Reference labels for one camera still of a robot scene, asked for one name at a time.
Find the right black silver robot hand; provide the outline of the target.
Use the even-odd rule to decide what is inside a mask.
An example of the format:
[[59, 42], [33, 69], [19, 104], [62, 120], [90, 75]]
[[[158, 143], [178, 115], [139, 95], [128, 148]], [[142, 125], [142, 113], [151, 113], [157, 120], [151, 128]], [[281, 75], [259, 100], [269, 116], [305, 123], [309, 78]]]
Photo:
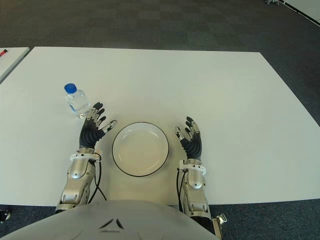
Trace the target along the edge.
[[185, 132], [189, 138], [186, 138], [179, 126], [175, 127], [175, 134], [184, 149], [187, 159], [201, 160], [202, 155], [202, 139], [198, 124], [189, 116], [185, 121]]

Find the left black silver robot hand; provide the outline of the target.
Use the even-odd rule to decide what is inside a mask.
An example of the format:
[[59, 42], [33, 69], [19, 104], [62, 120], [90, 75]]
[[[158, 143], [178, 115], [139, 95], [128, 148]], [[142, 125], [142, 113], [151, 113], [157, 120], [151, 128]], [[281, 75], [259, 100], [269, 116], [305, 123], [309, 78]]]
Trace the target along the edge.
[[94, 104], [89, 110], [79, 135], [79, 149], [94, 149], [96, 143], [115, 127], [117, 120], [112, 120], [107, 125], [100, 127], [101, 123], [107, 119], [106, 116], [102, 116], [104, 112], [104, 105], [100, 102]]

